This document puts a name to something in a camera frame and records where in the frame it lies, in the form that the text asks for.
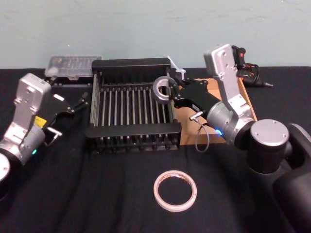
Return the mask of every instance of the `black cylinder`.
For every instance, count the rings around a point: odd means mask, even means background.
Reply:
[[[265,119],[257,121],[251,127],[248,165],[262,174],[278,170],[286,151],[289,132],[282,123]]]

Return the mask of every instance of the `tape roll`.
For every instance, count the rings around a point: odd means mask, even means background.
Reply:
[[[191,194],[190,199],[187,202],[185,202],[184,204],[171,205],[171,204],[166,203],[160,197],[159,192],[158,192],[159,186],[162,183],[162,181],[164,181],[165,179],[167,179],[169,177],[177,177],[177,178],[183,179],[190,185],[190,187],[192,189],[192,194]],[[166,172],[162,173],[161,175],[158,176],[158,178],[156,179],[155,184],[154,184],[155,200],[163,209],[168,210],[170,212],[181,212],[181,211],[185,211],[185,210],[189,209],[195,202],[197,192],[198,191],[197,191],[194,180],[189,175],[187,175],[185,172],[177,171],[177,170],[166,171]]]

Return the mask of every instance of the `gray cable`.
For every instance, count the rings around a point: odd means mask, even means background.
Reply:
[[[194,121],[195,121],[196,123],[198,123],[198,124],[201,126],[201,127],[199,128],[199,130],[198,130],[198,134],[196,135],[196,139],[195,139],[195,148],[196,148],[196,150],[197,150],[198,152],[204,153],[204,152],[206,152],[206,151],[208,150],[208,147],[209,147],[209,134],[208,134],[208,132],[207,132],[207,129],[204,127],[204,125],[203,125],[197,118],[195,118]],[[204,129],[204,131],[205,131],[205,133],[206,133],[207,144],[206,144],[206,147],[205,147],[204,150],[199,150],[199,148],[198,148],[198,141],[199,141],[199,135],[200,135],[200,132],[201,132],[202,128]]]

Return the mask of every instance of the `yellow sticker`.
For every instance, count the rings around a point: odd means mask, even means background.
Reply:
[[[47,123],[47,121],[43,118],[40,118],[38,116],[35,117],[35,124],[39,126],[40,128],[43,128],[43,126]]]

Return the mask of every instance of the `circular cap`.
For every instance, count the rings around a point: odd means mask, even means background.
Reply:
[[[259,143],[277,147],[289,139],[289,131],[281,122],[271,119],[257,121],[251,128],[252,137]]]
[[[160,197],[159,192],[158,192],[159,186],[162,181],[164,181],[166,178],[169,178],[169,177],[178,177],[178,178],[184,179],[191,186],[192,194],[191,194],[190,199],[186,203],[181,204],[181,205],[171,205],[171,204],[166,203]],[[197,192],[198,191],[197,191],[194,180],[189,175],[187,175],[185,172],[182,172],[182,171],[176,171],[176,170],[166,171],[162,173],[161,175],[159,175],[159,177],[156,179],[155,184],[154,184],[154,195],[155,195],[155,199],[157,203],[163,209],[171,211],[171,212],[181,212],[181,211],[189,209],[193,205],[196,199]]]
[[[162,94],[159,90],[161,87],[169,88],[169,81],[175,82],[175,80],[169,76],[161,76],[154,81],[152,89],[159,103],[168,103],[170,101],[170,96]]]
[[[4,180],[10,172],[10,162],[6,156],[0,153],[0,182]]]

